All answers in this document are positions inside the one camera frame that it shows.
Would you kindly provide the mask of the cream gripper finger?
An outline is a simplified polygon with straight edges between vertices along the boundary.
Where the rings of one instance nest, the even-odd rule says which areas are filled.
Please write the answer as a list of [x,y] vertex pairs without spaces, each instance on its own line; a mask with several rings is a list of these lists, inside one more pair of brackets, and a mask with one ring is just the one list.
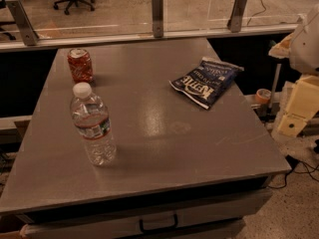
[[278,132],[296,137],[319,112],[319,77],[303,76],[292,88]]

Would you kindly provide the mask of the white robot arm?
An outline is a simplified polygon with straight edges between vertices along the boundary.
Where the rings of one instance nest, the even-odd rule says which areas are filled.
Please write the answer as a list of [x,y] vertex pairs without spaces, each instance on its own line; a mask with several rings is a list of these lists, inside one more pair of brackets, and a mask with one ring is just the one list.
[[290,67],[301,74],[292,92],[277,130],[297,136],[319,112],[319,5],[305,15],[296,29],[273,46],[269,56],[288,59]]

